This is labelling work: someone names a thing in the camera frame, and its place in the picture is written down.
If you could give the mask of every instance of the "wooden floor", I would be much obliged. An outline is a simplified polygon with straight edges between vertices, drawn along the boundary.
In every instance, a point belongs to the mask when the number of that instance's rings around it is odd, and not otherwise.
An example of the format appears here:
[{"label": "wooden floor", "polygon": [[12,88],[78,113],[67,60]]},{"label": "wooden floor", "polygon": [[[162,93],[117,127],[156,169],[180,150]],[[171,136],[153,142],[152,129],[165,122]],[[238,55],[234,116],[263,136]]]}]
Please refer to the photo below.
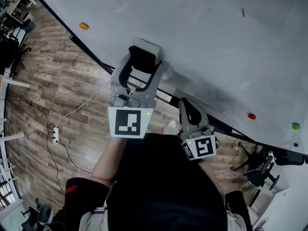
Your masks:
[{"label": "wooden floor", "polygon": [[[39,2],[31,13],[36,27],[28,35],[26,44],[32,47],[32,51],[23,57],[26,69],[18,68],[15,78],[31,84],[31,88],[10,86],[8,99],[30,100],[38,116],[45,114],[49,123],[56,125],[62,116],[77,109],[101,89],[110,76],[69,40],[69,33]],[[93,169],[110,138],[109,105],[110,87],[107,85],[84,108],[63,119],[59,126],[61,142],[66,145],[75,164],[87,171]],[[7,101],[6,116],[7,135],[19,131],[26,134],[23,139],[7,143],[9,157],[16,165],[17,190],[26,204],[35,206],[35,198],[39,198],[41,203],[50,203],[57,211],[64,204],[64,194],[46,147],[46,117],[37,119],[32,107],[17,101]],[[178,110],[158,100],[150,130],[162,133],[170,118],[178,120]],[[220,148],[211,164],[215,173],[220,175],[230,172],[230,166],[241,164],[246,156],[236,147],[236,139],[217,136]],[[248,150],[254,146],[245,145]],[[52,144],[48,139],[48,147],[59,168],[58,178],[63,189],[71,177],[89,177],[88,173],[72,165],[62,145]],[[247,203],[256,192],[242,175],[229,174],[219,179],[228,191],[243,191]]]}]

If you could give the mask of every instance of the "red ball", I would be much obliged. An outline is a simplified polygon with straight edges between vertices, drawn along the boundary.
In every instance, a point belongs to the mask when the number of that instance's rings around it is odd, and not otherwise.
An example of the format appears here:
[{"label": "red ball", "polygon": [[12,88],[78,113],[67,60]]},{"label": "red ball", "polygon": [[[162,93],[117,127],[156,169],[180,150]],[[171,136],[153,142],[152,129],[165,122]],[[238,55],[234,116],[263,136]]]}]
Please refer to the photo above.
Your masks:
[{"label": "red ball", "polygon": [[256,120],[256,116],[254,115],[254,114],[252,114],[252,113],[249,113],[248,114],[248,117],[250,118],[250,119],[252,119],[252,120]]}]

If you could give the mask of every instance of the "white table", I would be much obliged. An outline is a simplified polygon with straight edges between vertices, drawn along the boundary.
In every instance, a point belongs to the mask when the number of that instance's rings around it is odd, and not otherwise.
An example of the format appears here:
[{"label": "white table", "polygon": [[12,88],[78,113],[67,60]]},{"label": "white table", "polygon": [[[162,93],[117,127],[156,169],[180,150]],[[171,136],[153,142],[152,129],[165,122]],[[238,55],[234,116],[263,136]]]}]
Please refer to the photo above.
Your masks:
[{"label": "white table", "polygon": [[308,154],[308,0],[44,1],[103,63],[116,66],[136,38],[155,43],[170,64],[160,89],[194,96],[257,142]]},{"label": "white table", "polygon": [[249,215],[253,228],[263,227],[264,230],[267,230],[266,227],[271,225],[271,222],[275,220],[276,216],[280,215],[284,208],[287,208],[286,202],[289,198],[289,194],[292,194],[289,188],[275,193],[262,213],[255,212],[254,206],[252,206],[252,208],[249,209]]},{"label": "white table", "polygon": [[[14,9],[17,7],[17,5],[19,4],[21,0],[15,0],[15,2],[10,5],[7,10],[6,10],[6,13],[8,14],[12,14],[12,12],[14,11]],[[37,4],[34,0],[29,0],[30,3],[27,5],[27,8],[30,8],[30,6],[33,4],[34,6]]]}]

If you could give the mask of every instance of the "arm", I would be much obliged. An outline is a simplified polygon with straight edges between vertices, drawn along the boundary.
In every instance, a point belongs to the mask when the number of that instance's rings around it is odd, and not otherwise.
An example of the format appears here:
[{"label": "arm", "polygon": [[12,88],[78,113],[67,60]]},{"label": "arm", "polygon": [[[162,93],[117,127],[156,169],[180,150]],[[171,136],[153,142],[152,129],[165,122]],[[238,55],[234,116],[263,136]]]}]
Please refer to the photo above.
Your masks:
[{"label": "arm", "polygon": [[198,163],[198,165],[207,174],[207,176],[211,179],[211,181],[214,183],[214,185],[218,189],[219,193],[221,193],[221,184],[220,184],[219,180],[217,179],[216,175],[214,174],[214,171],[213,171],[210,163],[207,160],[203,160],[202,162]]},{"label": "arm", "polygon": [[90,180],[111,187],[116,176],[127,139],[111,138],[106,149],[97,161]]}]

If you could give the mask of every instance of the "office chair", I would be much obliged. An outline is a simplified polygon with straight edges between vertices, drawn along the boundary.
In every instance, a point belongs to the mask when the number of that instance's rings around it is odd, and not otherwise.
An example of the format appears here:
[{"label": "office chair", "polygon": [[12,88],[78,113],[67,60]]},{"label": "office chair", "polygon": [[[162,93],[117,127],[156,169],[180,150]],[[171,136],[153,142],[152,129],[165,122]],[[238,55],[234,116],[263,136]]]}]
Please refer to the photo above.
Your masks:
[{"label": "office chair", "polygon": [[279,180],[280,176],[278,175],[276,178],[273,177],[270,174],[271,169],[274,166],[275,157],[272,151],[268,151],[267,148],[263,147],[261,151],[257,152],[257,145],[255,145],[254,151],[252,154],[250,154],[246,148],[242,145],[241,142],[238,143],[238,146],[242,148],[242,150],[245,152],[245,154],[248,157],[248,160],[244,162],[239,167],[231,167],[232,171],[237,171],[244,166],[248,165],[248,170],[246,174],[248,177],[248,180],[256,187],[264,186],[265,179],[269,178],[273,184],[269,188],[272,190],[275,185],[277,184],[277,181]]},{"label": "office chair", "polygon": [[18,63],[22,65],[22,69],[25,68],[21,61],[22,55],[32,50],[30,47],[24,50],[25,44],[19,45],[18,34],[21,29],[29,33],[34,29],[35,24],[30,19],[20,23],[10,15],[5,15],[5,20],[2,19],[0,24],[0,74],[3,75],[5,69],[12,65],[11,72],[16,75],[15,69]]},{"label": "office chair", "polygon": [[297,152],[292,152],[284,149],[277,149],[273,147],[267,147],[267,150],[271,150],[276,158],[275,163],[280,166],[284,165],[297,165],[301,166],[305,162],[308,164],[308,156],[302,155]]},{"label": "office chair", "polygon": [[29,207],[28,211],[22,212],[24,217],[25,217],[25,214],[27,212],[30,212],[30,216],[29,216],[27,221],[25,221],[24,223],[21,224],[21,226],[22,226],[23,230],[25,230],[25,231],[32,231],[33,227],[37,223],[39,214],[38,214],[38,211],[36,211],[35,209]]}]

